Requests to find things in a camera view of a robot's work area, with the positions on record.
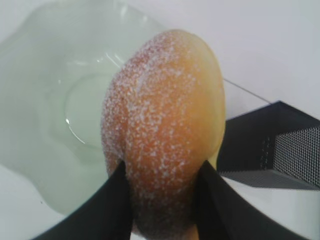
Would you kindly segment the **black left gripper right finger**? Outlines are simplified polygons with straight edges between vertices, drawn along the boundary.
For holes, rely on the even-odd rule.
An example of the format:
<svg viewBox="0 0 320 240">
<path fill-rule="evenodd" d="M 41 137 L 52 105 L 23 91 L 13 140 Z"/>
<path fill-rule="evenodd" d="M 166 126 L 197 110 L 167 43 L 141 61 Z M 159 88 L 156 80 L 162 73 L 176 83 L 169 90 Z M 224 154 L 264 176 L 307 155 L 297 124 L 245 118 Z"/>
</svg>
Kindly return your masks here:
<svg viewBox="0 0 320 240">
<path fill-rule="evenodd" d="M 308 218 L 293 191 L 228 182 L 206 160 L 199 168 L 193 218 L 200 240 L 308 240 Z"/>
</svg>

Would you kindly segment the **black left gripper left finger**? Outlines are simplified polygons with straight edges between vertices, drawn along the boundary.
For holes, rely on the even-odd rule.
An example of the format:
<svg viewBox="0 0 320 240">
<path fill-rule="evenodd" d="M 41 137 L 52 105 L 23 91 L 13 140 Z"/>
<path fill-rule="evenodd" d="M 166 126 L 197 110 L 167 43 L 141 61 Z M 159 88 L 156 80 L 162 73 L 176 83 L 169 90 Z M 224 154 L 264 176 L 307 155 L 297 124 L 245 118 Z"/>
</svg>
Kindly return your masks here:
<svg viewBox="0 0 320 240">
<path fill-rule="evenodd" d="M 129 240 L 131 233 L 130 188 L 122 161 L 87 202 L 35 239 Z"/>
</svg>

